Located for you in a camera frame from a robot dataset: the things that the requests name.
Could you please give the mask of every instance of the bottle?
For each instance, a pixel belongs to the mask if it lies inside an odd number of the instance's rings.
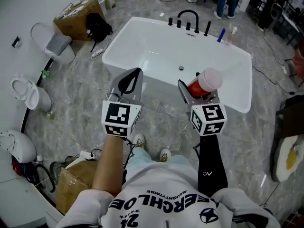
[[[228,46],[230,46],[232,41],[234,40],[237,29],[238,29],[237,27],[233,27],[233,29],[230,31],[230,34],[227,36],[226,44]]]
[[[214,68],[208,67],[187,86],[193,96],[200,97],[217,90],[222,84],[222,73]]]

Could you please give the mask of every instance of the blue pen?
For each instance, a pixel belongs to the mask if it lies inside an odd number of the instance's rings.
[[[225,29],[223,29],[223,30],[222,30],[222,32],[221,32],[221,34],[220,34],[220,36],[219,36],[219,38],[218,38],[218,42],[221,42],[221,41],[222,41],[222,39],[223,39],[223,37],[224,37],[225,32],[226,32],[226,30],[225,30]]]

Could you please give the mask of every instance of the marker cube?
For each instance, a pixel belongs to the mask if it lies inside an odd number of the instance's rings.
[[[222,103],[193,105],[190,121],[200,136],[219,134],[227,122],[225,106]]]
[[[142,106],[103,101],[101,125],[109,135],[129,138],[141,113]]]

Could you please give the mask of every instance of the jeans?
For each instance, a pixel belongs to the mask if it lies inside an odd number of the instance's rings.
[[[223,16],[224,12],[224,6],[225,6],[225,1],[226,0],[218,0],[218,6],[217,6],[217,14],[219,17]],[[228,0],[228,15],[230,17],[234,16],[234,11],[236,10],[237,7],[237,0]]]
[[[155,162],[151,159],[150,155],[143,148],[134,148],[133,154],[134,156],[129,159],[127,169],[133,168],[140,164]],[[170,159],[168,159],[166,163],[186,165],[192,167],[187,158],[182,155],[174,155]]]

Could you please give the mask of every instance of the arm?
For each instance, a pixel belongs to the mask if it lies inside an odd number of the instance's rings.
[[[99,160],[92,189],[106,191],[113,196],[119,194],[123,184],[123,140],[108,135]]]

